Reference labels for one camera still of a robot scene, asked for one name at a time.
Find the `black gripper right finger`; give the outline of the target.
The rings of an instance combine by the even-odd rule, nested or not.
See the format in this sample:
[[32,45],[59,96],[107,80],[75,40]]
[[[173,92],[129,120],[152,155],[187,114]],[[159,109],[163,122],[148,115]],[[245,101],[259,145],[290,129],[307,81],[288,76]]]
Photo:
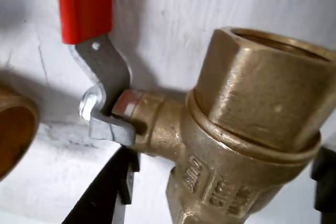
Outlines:
[[335,150],[319,149],[311,178],[316,182],[314,208],[321,213],[320,223],[335,223]]

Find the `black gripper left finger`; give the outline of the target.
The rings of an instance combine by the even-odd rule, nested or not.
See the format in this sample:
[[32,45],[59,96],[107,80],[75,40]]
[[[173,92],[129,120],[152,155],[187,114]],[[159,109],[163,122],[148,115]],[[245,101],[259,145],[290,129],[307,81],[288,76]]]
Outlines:
[[139,155],[119,148],[77,201],[63,224],[124,223],[125,208],[132,203],[134,173]]

